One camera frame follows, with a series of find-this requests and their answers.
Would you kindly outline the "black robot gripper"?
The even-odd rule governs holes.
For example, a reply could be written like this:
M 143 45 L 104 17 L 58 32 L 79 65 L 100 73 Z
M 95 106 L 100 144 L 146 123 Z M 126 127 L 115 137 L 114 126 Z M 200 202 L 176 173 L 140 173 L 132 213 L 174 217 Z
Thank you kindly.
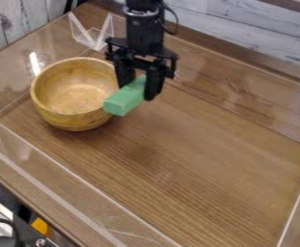
M 134 81 L 136 69 L 150 68 L 146 72 L 144 99 L 151 101 L 162 92 L 166 77 L 175 76 L 179 55 L 164 46 L 146 50 L 131 48 L 124 38 L 107 38 L 106 42 L 106 59 L 114 63 L 120 88 Z

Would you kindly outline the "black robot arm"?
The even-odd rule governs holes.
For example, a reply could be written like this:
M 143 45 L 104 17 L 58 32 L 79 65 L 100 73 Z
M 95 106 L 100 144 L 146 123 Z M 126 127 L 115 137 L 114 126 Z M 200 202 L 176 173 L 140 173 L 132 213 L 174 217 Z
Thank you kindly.
M 106 59 L 114 63 L 120 88 L 131 84 L 138 69 L 146 72 L 143 95 L 152 100 L 166 79 L 175 77 L 179 55 L 164 46 L 164 35 L 178 32 L 166 25 L 166 12 L 174 14 L 174 10 L 164 0 L 126 1 L 127 36 L 106 39 Z

